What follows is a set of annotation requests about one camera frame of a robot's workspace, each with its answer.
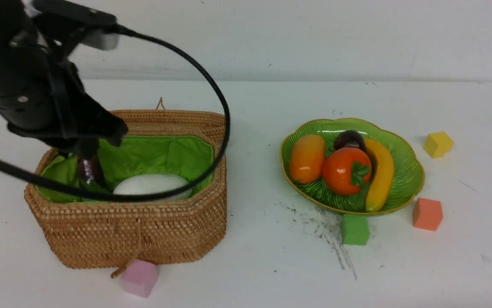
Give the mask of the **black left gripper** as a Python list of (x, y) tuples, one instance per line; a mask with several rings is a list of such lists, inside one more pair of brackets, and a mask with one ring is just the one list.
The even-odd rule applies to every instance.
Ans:
[(52, 39), (46, 45), (27, 43), (24, 34), (17, 35), (11, 46), (41, 55), (48, 68), (47, 103), (54, 110), (54, 115), (43, 114), (39, 108), (34, 108), (32, 115), (22, 114), (25, 123), (31, 124), (34, 119), (40, 119), (47, 120), (46, 125), (26, 128), (24, 124), (8, 123), (9, 131), (25, 138), (41, 140), (61, 152), (84, 159), (97, 155), (100, 139), (115, 147), (121, 145), (128, 133), (128, 126), (123, 119), (104, 109), (86, 93), (76, 65), (68, 60), (75, 48), (57, 45)]

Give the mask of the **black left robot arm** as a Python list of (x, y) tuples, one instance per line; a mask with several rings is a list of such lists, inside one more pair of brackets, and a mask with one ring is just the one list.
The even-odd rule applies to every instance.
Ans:
[(68, 0), (0, 0), (0, 115), (8, 130), (87, 159), (101, 139), (120, 146), (125, 121), (86, 92), (69, 60), (80, 44), (114, 49), (116, 27), (114, 15)]

